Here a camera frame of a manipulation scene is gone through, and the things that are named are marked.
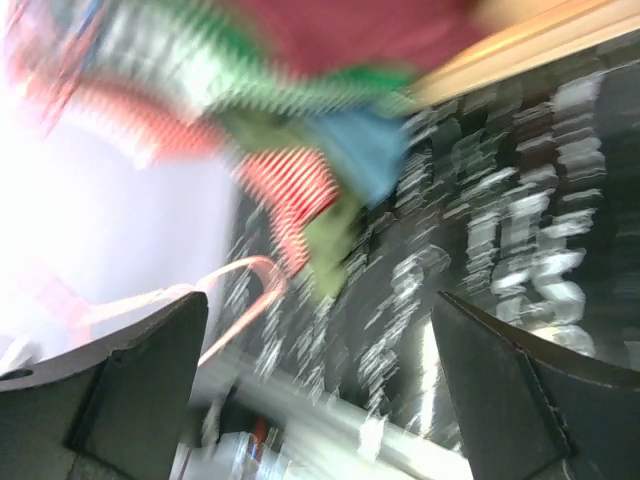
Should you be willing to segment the maroon tank top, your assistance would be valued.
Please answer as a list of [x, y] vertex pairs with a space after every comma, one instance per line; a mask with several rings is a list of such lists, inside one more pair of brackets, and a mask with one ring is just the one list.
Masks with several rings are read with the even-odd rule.
[[253, 0], [240, 8], [304, 74], [378, 64], [429, 71], [487, 36], [472, 1]]

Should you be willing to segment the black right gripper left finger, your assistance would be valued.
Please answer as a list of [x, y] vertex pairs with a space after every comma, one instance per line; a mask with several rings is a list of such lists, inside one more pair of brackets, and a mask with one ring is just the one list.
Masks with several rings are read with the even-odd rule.
[[190, 293], [1, 378], [4, 479], [166, 479], [208, 317]]

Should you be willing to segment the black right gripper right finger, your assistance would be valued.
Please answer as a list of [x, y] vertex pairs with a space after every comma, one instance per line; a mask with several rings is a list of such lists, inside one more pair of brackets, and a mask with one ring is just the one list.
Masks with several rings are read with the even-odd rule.
[[435, 339], [474, 478], [638, 478], [638, 372], [446, 292], [435, 303]]

